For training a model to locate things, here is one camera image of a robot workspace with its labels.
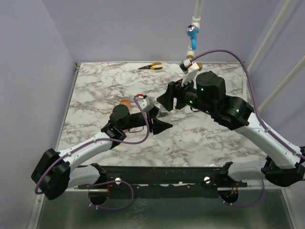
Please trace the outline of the orange label tea bottle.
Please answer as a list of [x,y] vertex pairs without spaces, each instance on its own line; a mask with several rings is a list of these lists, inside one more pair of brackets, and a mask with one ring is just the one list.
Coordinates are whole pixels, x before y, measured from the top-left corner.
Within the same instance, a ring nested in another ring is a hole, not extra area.
[[125,105],[128,108],[129,113],[131,112],[132,105],[128,95],[123,95],[123,98],[120,100],[120,104]]

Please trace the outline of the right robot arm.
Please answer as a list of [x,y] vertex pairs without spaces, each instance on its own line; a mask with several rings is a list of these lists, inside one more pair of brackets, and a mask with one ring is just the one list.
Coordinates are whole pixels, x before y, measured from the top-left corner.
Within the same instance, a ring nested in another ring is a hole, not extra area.
[[166,92],[157,98],[167,111],[190,106],[204,112],[219,125],[235,131],[267,154],[267,158],[246,163],[226,163],[227,171],[219,175],[220,183],[230,187],[236,181],[266,179],[274,185],[288,187],[305,178],[305,149],[293,144],[291,153],[264,129],[254,108],[245,100],[226,95],[225,80],[212,71],[183,85],[181,80],[168,83]]

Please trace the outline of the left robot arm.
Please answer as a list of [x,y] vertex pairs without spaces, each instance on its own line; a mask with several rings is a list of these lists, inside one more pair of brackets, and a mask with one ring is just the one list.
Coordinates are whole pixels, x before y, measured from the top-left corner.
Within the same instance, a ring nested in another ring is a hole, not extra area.
[[55,151],[46,150],[35,167],[31,179],[35,182],[35,194],[44,194],[48,200],[59,197],[67,188],[91,184],[102,188],[106,177],[95,166],[80,165],[96,156],[126,144],[125,130],[146,127],[148,133],[155,135],[172,128],[172,124],[159,120],[159,109],[154,106],[149,112],[131,114],[125,105],[114,107],[108,123],[93,137],[71,148]]

